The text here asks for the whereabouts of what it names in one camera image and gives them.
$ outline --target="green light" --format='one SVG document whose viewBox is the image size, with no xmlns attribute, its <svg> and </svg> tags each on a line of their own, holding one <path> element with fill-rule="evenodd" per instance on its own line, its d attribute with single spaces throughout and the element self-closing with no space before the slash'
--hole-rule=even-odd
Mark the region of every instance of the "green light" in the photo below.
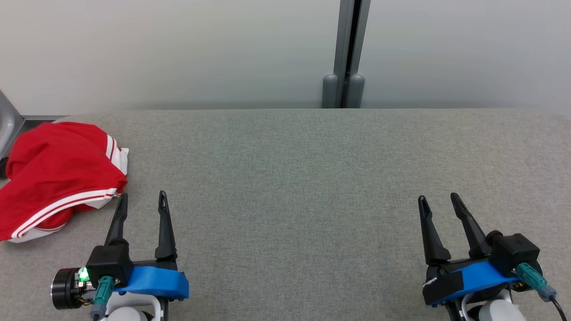
<svg viewBox="0 0 571 321">
<path fill-rule="evenodd" d="M 81 270 L 79 270 L 78 278 L 81 282 L 89 281 L 89 274 L 87 273 L 87 268 L 82 267 Z"/>
</svg>

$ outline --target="black cable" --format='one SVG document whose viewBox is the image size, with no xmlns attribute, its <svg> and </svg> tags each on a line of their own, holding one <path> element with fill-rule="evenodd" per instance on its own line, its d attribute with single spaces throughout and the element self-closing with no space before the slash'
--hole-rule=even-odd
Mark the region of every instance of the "black cable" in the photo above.
<svg viewBox="0 0 571 321">
<path fill-rule="evenodd" d="M 555 306 L 555 308 L 559 312 L 559 315 L 561 316 L 561 320 L 567 321 L 567 317 L 565 316 L 565 313 L 563 312 L 563 308 L 561 307 L 559 302 L 557 300 L 555 300 L 555 297 L 552 295 L 549 297 L 549 299 L 551 300 L 551 302 L 553 302 L 553 305 Z"/>
</svg>

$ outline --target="red cloth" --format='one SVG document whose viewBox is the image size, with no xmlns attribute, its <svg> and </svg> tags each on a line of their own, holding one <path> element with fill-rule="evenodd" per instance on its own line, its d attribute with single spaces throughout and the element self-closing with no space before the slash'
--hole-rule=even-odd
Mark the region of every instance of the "red cloth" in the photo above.
<svg viewBox="0 0 571 321">
<path fill-rule="evenodd" d="M 0 240 L 60 230 L 74 211 L 100 208 L 127 184 L 128 149 L 95 125 L 44 123 L 22 134 L 0 190 Z"/>
</svg>

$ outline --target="gray table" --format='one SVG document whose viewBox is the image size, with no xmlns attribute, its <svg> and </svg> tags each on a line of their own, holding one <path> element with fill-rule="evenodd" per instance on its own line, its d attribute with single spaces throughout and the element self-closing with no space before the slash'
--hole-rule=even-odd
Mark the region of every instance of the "gray table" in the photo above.
<svg viewBox="0 0 571 321">
<path fill-rule="evenodd" d="M 455 258 L 468 244 L 455 191 L 482 229 L 521 232 L 571 314 L 571 122 L 512 110 L 139 111 L 82 115 L 128 147 L 133 260 L 158 240 L 168 193 L 191 299 L 171 320 L 445 320 L 424 306 L 416 199 L 427 196 Z M 87 320 L 57 311 L 50 284 L 104 241 L 116 200 L 60 232 L 0 244 L 5 320 Z M 528 320 L 559 320 L 533 292 Z"/>
</svg>

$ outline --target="white wall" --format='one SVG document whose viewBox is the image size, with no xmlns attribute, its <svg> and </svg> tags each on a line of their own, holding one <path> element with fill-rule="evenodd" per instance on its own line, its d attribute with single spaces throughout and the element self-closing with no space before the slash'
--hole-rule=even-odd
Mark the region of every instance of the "white wall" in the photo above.
<svg viewBox="0 0 571 321">
<path fill-rule="evenodd" d="M 569 0 L 371 0 L 362 107 L 571 111 Z"/>
<path fill-rule="evenodd" d="M 0 90 L 22 115 L 319 107 L 339 1 L 3 0 Z"/>
</svg>

